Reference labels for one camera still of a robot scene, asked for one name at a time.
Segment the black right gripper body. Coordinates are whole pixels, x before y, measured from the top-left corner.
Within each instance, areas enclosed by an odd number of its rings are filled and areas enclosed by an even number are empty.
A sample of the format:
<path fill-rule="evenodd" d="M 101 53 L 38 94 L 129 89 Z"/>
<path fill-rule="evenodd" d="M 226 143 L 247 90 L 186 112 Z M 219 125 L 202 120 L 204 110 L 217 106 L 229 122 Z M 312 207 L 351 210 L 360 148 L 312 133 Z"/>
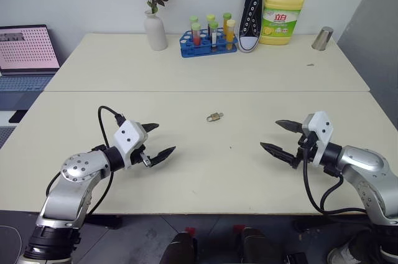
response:
<path fill-rule="evenodd" d="M 298 150 L 296 156 L 290 165 L 292 168 L 297 169 L 299 164 L 306 159 L 308 163 L 312 163 L 317 153 L 317 140 L 318 136 L 314 131 L 309 132 L 308 135 L 303 134 L 298 141 Z"/>

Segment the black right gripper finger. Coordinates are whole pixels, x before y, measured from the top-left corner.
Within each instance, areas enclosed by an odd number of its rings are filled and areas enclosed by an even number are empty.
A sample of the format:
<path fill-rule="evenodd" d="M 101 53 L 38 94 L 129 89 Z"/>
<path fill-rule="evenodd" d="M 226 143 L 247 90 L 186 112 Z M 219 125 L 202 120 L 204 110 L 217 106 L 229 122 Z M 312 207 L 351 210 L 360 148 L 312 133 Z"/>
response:
<path fill-rule="evenodd" d="M 285 130 L 288 130 L 293 133 L 301 133 L 302 132 L 302 124 L 296 121 L 291 120 L 277 120 L 275 123 Z"/>
<path fill-rule="evenodd" d="M 284 151 L 281 147 L 278 147 L 274 144 L 263 143 L 263 142 L 260 142 L 260 145 L 265 151 L 267 151 L 273 157 L 275 157 L 285 163 L 288 163 L 289 165 L 294 164 L 295 156 L 293 154 L 290 154 L 290 153 Z"/>

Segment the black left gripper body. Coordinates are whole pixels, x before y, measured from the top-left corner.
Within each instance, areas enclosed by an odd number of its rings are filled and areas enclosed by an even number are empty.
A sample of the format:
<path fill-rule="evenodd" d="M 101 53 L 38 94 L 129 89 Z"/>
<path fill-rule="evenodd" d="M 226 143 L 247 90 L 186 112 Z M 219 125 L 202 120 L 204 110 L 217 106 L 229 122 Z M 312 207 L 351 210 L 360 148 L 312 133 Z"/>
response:
<path fill-rule="evenodd" d="M 130 155 L 131 165 L 143 163 L 145 167 L 151 167 L 152 161 L 150 157 L 145 154 L 146 147 L 141 145 L 137 149 L 135 149 Z"/>

